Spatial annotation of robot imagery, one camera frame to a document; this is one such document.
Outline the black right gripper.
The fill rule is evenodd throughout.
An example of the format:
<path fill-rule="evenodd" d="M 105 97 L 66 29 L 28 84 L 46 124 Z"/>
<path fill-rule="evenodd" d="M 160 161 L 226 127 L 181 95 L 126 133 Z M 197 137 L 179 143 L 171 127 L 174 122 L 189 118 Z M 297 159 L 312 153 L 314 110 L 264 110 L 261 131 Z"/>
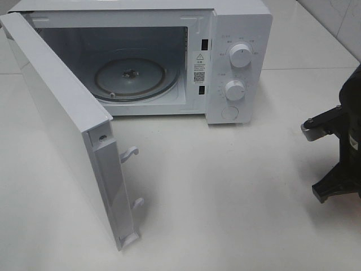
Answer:
<path fill-rule="evenodd" d="M 337 124 L 340 161 L 319 182 L 312 185 L 317 200 L 324 203 L 330 196 L 360 194 L 360 126 Z"/>

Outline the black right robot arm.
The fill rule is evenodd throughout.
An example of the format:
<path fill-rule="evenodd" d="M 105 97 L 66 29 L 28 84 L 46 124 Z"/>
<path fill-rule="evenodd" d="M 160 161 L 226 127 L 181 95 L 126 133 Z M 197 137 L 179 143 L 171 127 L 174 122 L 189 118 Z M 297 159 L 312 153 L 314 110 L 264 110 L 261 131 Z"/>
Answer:
<path fill-rule="evenodd" d="M 310 141 L 328 134 L 339 138 L 340 161 L 316 184 L 312 191 L 324 203 L 330 196 L 360 194 L 360 67 L 343 84 L 340 105 L 303 124 L 313 131 Z"/>

